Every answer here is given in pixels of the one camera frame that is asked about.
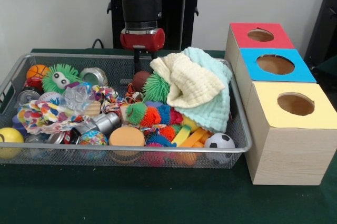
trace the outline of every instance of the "round hole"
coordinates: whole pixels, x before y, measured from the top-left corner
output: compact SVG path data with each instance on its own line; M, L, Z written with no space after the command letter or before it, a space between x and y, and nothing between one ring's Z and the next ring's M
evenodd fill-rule
M287 75L295 69L295 65L291 61L276 54L265 54L260 56L257 58L257 64L264 71L276 75Z
M264 29L254 29L248 32L248 37L255 41L268 42L274 39L274 35Z
M311 114L315 109L314 102L300 93L283 93L277 103L283 110L299 116Z

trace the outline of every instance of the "yellow cloth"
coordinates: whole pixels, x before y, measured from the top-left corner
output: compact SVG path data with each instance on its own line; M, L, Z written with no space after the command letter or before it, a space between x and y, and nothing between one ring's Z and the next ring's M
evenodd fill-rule
M213 72L193 63L184 53L157 58L150 66L170 84L167 104L172 107L197 107L211 101L225 89Z

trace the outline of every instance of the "metal basket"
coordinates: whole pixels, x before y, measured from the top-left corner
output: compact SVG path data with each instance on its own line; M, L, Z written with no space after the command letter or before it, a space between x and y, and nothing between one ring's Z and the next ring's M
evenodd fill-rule
M142 69L150 71L149 57L141 58ZM227 61L220 60L230 67ZM120 95L126 92L133 77L133 58L117 55L43 54L22 56L0 86L0 128L11 127L12 117L17 113L17 96L26 79L26 72L34 64L47 66L66 63L81 71L86 67L103 69L109 85ZM232 168L242 153L251 147L251 134L242 107L235 78L230 83L231 115L227 134L234 140L235 149L207 148L148 148L112 147L94 145L3 143L0 148L12 151L21 149L12 159L0 159L0 163L52 164L52 165L104 165L138 167L192 167ZM225 164L216 160L224 158Z

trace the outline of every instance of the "muslin towel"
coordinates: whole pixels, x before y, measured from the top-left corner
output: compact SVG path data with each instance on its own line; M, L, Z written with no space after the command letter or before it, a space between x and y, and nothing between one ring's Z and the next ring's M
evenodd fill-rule
M225 88L219 77L184 53L154 59L150 66L170 85L166 102L175 108L195 108L211 101Z
M222 62L212 58L199 48L189 47L184 50L184 54L192 62L213 72L222 81L225 88L207 103L191 109L178 107L175 109L191 120L194 120L203 129L214 133L225 132L230 113L229 82L232 78L231 70Z

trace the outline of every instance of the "wooden box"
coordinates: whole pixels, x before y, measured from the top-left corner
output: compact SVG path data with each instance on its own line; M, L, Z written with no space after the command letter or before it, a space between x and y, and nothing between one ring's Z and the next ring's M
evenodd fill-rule
M316 82L296 49L242 48L235 77L244 108L252 81Z
M227 38L225 59L236 72L240 48L294 48L280 24L231 23Z
M253 184L318 185L337 148L337 113L315 83L253 82Z

